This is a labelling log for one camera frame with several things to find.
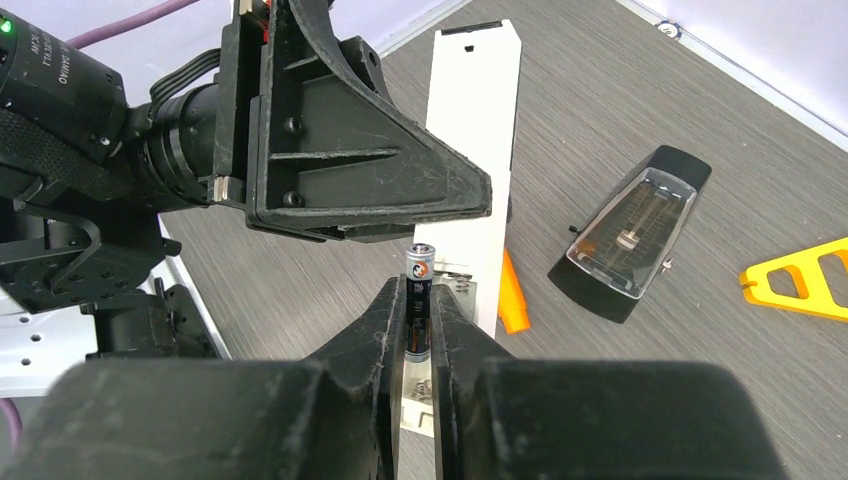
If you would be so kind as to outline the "long white box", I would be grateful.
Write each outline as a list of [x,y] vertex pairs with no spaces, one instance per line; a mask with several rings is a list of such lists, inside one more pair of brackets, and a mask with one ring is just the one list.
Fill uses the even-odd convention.
[[414,240],[433,247],[428,270],[463,319],[493,337],[510,209],[522,41],[508,19],[435,33],[425,127],[460,156],[440,185],[473,212],[426,220]]

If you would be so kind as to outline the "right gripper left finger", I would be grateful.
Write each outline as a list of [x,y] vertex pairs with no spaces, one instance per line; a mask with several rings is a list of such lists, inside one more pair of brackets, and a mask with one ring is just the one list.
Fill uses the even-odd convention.
[[301,360],[78,365],[52,387],[7,479],[392,479],[405,281]]

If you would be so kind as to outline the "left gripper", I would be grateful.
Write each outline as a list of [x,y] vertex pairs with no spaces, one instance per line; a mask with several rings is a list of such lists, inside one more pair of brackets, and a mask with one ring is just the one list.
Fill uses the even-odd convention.
[[326,2],[232,10],[214,77],[213,204],[243,206],[246,185],[249,227],[318,242],[473,212],[439,183],[459,154],[394,106],[378,55],[336,38]]

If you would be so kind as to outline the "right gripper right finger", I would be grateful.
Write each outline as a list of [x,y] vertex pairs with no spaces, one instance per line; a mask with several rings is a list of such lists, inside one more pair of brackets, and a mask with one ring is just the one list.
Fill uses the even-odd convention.
[[744,386],[677,361],[529,360],[431,294],[441,479],[783,479]]

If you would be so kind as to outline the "black battery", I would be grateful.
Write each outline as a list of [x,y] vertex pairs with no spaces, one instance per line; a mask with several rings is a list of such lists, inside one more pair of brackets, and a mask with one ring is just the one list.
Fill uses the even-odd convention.
[[429,244],[414,243],[406,250],[405,357],[411,363],[429,358],[434,261],[435,248]]

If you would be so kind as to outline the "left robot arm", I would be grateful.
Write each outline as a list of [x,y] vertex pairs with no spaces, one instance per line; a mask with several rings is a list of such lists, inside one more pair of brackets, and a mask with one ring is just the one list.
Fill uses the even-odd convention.
[[491,211],[489,176],[400,113],[327,1],[252,1],[221,45],[130,107],[119,73],[19,16],[1,36],[1,286],[96,340],[6,479],[392,479],[402,279],[299,361],[234,361],[173,289],[163,213],[224,203],[300,240],[399,238]]

